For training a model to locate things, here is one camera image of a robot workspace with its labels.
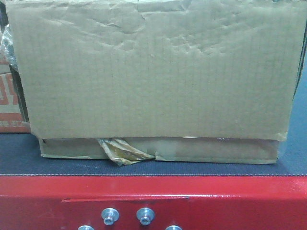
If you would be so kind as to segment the red metal robot base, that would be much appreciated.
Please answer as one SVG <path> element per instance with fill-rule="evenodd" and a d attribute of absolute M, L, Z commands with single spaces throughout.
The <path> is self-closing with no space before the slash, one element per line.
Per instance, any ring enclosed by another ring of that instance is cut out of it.
<path fill-rule="evenodd" d="M 119 212 L 107 226 L 106 208 Z M 148 207 L 150 225 L 136 217 Z M 3 230 L 304 230 L 304 176 L 2 176 Z"/>

